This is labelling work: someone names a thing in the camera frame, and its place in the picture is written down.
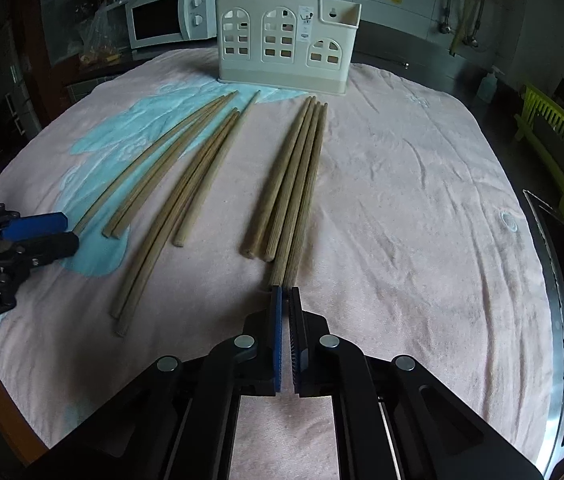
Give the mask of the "wooden chopstick long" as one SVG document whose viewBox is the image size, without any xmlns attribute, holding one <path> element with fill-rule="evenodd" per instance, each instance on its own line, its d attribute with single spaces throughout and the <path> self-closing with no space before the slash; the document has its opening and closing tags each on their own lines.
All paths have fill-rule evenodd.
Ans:
<svg viewBox="0 0 564 480">
<path fill-rule="evenodd" d="M 189 166 L 186 167 L 184 173 L 172 189 L 166 203 L 163 204 L 162 209 L 155 218 L 152 226 L 145 235 L 144 240 L 132 259 L 130 268 L 122 281 L 118 295 L 112 304 L 111 316 L 118 320 L 122 315 L 125 304 L 133 289 L 133 284 L 137 281 L 141 271 L 146 266 L 148 256 L 152 254 L 152 250 L 158 250 L 158 239 L 162 234 L 168 234 L 171 229 L 172 222 L 177 217 L 177 207 L 181 203 L 182 193 L 189 191 L 192 186 L 192 179 L 195 171 L 201 166 L 201 163 L 208 159 L 208 152 L 214 148 L 224 137 L 222 136 L 227 128 L 234 122 L 235 118 L 239 116 L 240 112 L 236 107 L 230 110 L 229 114 L 220 122 L 214 133 L 205 141 L 205 143 L 198 149 Z"/>
<path fill-rule="evenodd" d="M 222 135 L 223 137 L 227 135 L 229 128 L 232 126 L 232 124 L 227 128 L 226 132 Z M 162 252 L 168 240 L 170 240 L 171 237 L 174 236 L 175 230 L 178 229 L 182 217 L 186 214 L 186 210 L 189 208 L 189 205 L 192 200 L 192 195 L 195 193 L 197 185 L 200 184 L 208 164 L 212 161 L 212 158 L 216 153 L 216 149 L 220 147 L 223 140 L 224 138 L 214 148 L 211 148 L 209 150 L 207 154 L 208 159 L 202 162 L 201 166 L 199 166 L 198 169 L 195 171 L 190 190 L 182 193 L 181 203 L 177 207 L 177 217 L 174 219 L 174 222 L 172 222 L 170 232 L 168 234 L 162 234 L 158 239 L 158 250 L 153 249 L 152 254 L 148 256 L 148 261 L 146 262 L 146 266 L 141 271 L 137 281 L 133 284 L 133 289 L 129 294 L 124 310 L 122 311 L 122 315 L 118 320 L 116 320 L 115 334 L 117 336 L 123 337 L 128 332 L 131 321 L 133 319 L 134 312 L 136 312 L 139 299 L 142 295 L 142 292 L 145 289 L 146 284 L 148 284 L 148 278 L 151 276 L 151 273 L 154 270 L 154 266 L 156 265 L 158 258 L 160 258 L 160 253 Z"/>
</svg>

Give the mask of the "wooden chopstick group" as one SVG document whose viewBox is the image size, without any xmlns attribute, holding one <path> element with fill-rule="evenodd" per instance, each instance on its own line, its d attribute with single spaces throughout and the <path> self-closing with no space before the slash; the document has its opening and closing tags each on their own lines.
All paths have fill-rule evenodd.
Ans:
<svg viewBox="0 0 564 480">
<path fill-rule="evenodd" d="M 288 200 L 288 208 L 285 211 L 284 225 L 280 235 L 278 247 L 276 248 L 276 258 L 273 261 L 273 267 L 270 274 L 270 284 L 272 286 L 281 286 L 284 280 L 288 257 L 290 256 L 293 236 L 296 228 L 296 222 L 299 215 L 300 203 L 304 194 L 304 186 L 311 158 L 312 147 L 314 146 L 314 135 L 318 126 L 318 118 L 320 115 L 321 103 L 314 104 L 311 112 L 308 131 L 306 134 L 305 144 L 303 146 L 302 158 L 299 159 L 298 169 L 294 180 L 294 186 Z"/>
<path fill-rule="evenodd" d="M 276 204 L 276 198 L 282 185 L 286 168 L 291 160 L 293 150 L 299 136 L 300 129 L 308 113 L 310 104 L 314 102 L 313 96 L 308 96 L 294 118 L 288 133 L 276 155 L 267 180 L 258 198 L 255 212 L 250 225 L 248 226 L 245 240 L 241 248 L 241 254 L 249 259 L 254 259 L 258 255 L 259 247 L 268 229 L 269 220 Z"/>
<path fill-rule="evenodd" d="M 302 202 L 300 203 L 299 215 L 293 236 L 293 244 L 284 274 L 283 286 L 286 288 L 291 288 L 295 285 L 298 274 L 299 261 L 300 256 L 302 255 L 312 196 L 314 196 L 314 184 L 316 183 L 317 179 L 322 141 L 326 126 L 326 116 L 328 116 L 328 104 L 321 103 L 318 126 L 316 134 L 314 135 L 314 146 L 312 147 L 311 158 L 309 161 L 309 167 L 304 186 L 304 194 Z"/>
<path fill-rule="evenodd" d="M 279 240 L 284 226 L 288 203 L 291 200 L 291 194 L 299 167 L 299 161 L 302 158 L 303 150 L 306 142 L 306 136 L 310 126 L 312 114 L 316 108 L 317 99 L 311 96 L 307 99 L 303 110 L 298 114 L 296 123 L 292 129 L 291 140 L 293 145 L 290 154 L 284 156 L 284 164 L 282 166 L 282 180 L 276 193 L 276 202 L 270 216 L 269 229 L 265 240 L 262 242 L 261 258 L 265 262 L 270 262 L 276 256 Z"/>
</svg>

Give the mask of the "wooden chopstick short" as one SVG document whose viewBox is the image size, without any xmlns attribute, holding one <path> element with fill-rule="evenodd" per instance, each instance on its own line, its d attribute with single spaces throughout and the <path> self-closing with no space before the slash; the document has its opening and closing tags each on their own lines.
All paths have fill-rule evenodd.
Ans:
<svg viewBox="0 0 564 480">
<path fill-rule="evenodd" d="M 186 211 L 186 214 L 182 217 L 178 230 L 174 232 L 174 236 L 171 239 L 171 244 L 174 246 L 183 247 L 184 244 L 186 244 L 186 241 L 194 228 L 194 224 L 201 213 L 203 205 L 206 202 L 210 188 L 214 184 L 224 160 L 228 156 L 236 137 L 242 130 L 244 122 L 246 122 L 248 114 L 250 114 L 250 111 L 259 100 L 259 97 L 260 91 L 257 90 L 254 93 L 254 96 L 250 99 L 250 102 L 247 103 L 244 110 L 238 114 L 238 118 L 235 119 L 232 126 L 229 128 L 229 131 L 224 137 L 220 147 L 216 149 L 216 153 L 212 158 L 212 161 L 208 164 L 200 184 L 197 185 L 189 208 Z"/>
</svg>

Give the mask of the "white microwave oven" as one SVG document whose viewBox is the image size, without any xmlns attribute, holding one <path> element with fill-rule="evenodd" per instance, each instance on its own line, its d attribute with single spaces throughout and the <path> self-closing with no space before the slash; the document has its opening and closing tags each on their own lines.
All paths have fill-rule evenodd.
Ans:
<svg viewBox="0 0 564 480">
<path fill-rule="evenodd" d="M 216 0 L 127 0 L 125 11 L 133 49 L 217 35 Z"/>
</svg>

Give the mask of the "pink towel with blue whale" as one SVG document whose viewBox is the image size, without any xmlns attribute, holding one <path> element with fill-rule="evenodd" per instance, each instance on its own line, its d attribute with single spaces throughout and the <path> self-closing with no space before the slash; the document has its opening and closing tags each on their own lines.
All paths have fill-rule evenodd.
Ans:
<svg viewBox="0 0 564 480">
<path fill-rule="evenodd" d="M 101 84 L 5 168 L 0 203 L 76 222 L 149 143 L 227 92 L 216 73 L 215 50 L 172 51 Z M 257 90 L 186 244 L 163 249 L 125 336 L 111 307 L 181 165 L 108 240 L 122 185 L 75 257 L 33 273 L 0 318 L 0 379 L 46 445 L 160 356 L 204 356 L 267 303 L 267 266 L 240 249 L 305 99 L 238 87 L 233 105 Z M 304 307 L 369 356 L 410 354 L 536 460 L 552 383 L 550 308 L 524 212 L 480 126 L 453 96 L 365 65 L 325 102 L 297 275 Z"/>
</svg>

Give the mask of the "plastic bag with oranges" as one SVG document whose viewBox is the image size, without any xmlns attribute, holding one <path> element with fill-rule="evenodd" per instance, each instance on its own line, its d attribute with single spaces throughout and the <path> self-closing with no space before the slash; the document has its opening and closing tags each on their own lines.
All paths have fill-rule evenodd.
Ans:
<svg viewBox="0 0 564 480">
<path fill-rule="evenodd" d="M 78 32 L 82 40 L 79 55 L 82 66 L 108 63 L 119 58 L 128 47 L 128 30 L 124 9 L 100 6 L 92 18 L 81 22 Z"/>
</svg>

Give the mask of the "cream house-shaped utensil holder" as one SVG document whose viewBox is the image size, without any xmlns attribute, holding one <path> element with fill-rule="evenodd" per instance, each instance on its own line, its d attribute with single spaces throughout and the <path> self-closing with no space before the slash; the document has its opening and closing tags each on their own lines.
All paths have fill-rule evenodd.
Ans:
<svg viewBox="0 0 564 480">
<path fill-rule="evenodd" d="M 361 20 L 344 0 L 216 0 L 219 79 L 346 92 Z"/>
</svg>

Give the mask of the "clear plastic bottle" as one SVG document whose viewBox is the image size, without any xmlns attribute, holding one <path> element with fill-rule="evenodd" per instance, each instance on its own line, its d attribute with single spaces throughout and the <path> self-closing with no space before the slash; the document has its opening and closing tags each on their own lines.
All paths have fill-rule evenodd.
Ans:
<svg viewBox="0 0 564 480">
<path fill-rule="evenodd" d="M 484 103 L 490 103 L 494 97 L 498 84 L 498 70 L 493 67 L 482 79 L 476 96 Z"/>
</svg>

